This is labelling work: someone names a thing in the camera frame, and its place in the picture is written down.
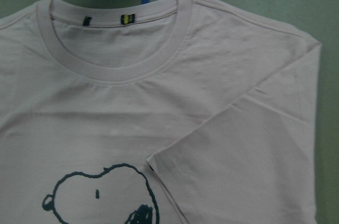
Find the pink Snoopy t-shirt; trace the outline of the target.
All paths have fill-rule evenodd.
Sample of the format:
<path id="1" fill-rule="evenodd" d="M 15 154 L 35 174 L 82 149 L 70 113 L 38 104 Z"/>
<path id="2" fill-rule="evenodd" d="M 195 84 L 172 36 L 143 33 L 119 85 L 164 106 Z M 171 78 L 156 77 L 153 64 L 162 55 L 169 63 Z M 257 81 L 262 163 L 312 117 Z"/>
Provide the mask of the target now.
<path id="1" fill-rule="evenodd" d="M 1 19 L 1 223 L 315 223 L 322 45 L 219 0 Z"/>

